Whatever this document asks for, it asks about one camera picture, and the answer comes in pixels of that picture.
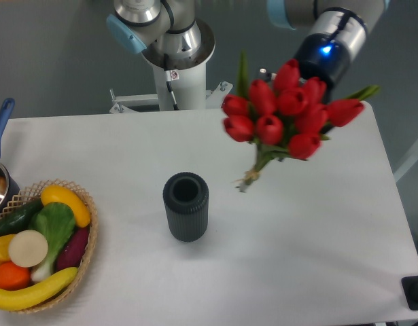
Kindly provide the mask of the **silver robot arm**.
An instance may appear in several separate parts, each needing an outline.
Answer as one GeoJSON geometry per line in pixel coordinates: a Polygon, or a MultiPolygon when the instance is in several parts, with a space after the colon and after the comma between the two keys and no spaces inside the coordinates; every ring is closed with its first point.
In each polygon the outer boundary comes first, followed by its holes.
{"type": "MultiPolygon", "coordinates": [[[[294,57],[305,78],[318,76],[333,88],[345,74],[388,1],[267,1],[270,22],[285,29],[309,28],[294,57]]],[[[109,32],[129,52],[153,49],[189,59],[203,47],[193,1],[114,1],[109,32]]]]}

